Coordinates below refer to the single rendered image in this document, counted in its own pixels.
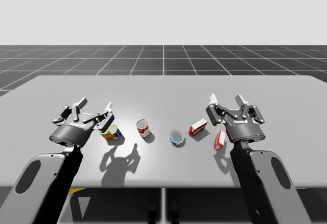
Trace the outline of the red and white carton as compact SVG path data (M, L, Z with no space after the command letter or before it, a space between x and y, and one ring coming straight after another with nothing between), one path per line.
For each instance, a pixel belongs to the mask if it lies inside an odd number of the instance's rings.
M202 131L206 125L207 125L206 119L201 119L201 120L197 121L196 123L194 123L193 125L190 126L189 135L191 137L196 135L197 133Z
M220 131L217 134L217 136L215 138L215 142L214 142L214 149L215 150L220 150L224 146L225 138L226 138L226 132Z

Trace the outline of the red and white can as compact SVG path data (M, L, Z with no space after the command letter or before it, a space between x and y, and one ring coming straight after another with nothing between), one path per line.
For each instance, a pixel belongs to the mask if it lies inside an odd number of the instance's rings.
M145 119L141 119L136 123L137 130L141 137L147 137L150 133L148 122Z

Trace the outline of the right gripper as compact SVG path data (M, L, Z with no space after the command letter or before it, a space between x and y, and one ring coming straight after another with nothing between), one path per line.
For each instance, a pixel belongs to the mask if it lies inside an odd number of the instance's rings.
M256 142L265 138L259 125L265 120L256 105L245 101L241 95L235 97L239 110L229 110L220 105L215 94L209 97L209 105L205 109L211 123L216 126L225 123L226 133L232 143L238 141Z

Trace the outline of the blue flat can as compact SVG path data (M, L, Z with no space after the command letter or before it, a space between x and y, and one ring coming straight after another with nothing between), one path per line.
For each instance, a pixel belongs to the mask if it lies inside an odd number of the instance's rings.
M180 130L173 130L170 133L170 141L174 146L180 146L184 142L184 135Z

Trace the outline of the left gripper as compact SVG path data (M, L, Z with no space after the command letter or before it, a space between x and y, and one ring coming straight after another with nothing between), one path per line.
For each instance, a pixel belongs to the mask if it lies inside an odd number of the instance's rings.
M57 144L67 146L75 144L83 147L93 130L105 132L114 121L112 111L113 104L109 102L103 112L97 114L81 113L81 109L87 104L83 97L72 106L66 105L52 119L57 129L49 136L49 139Z

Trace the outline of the green and blue rectangular can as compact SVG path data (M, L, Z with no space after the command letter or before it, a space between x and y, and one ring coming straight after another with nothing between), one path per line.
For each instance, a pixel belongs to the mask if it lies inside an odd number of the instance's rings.
M105 132L99 132L105 140L118 140L122 137L122 133L117 125L110 125Z

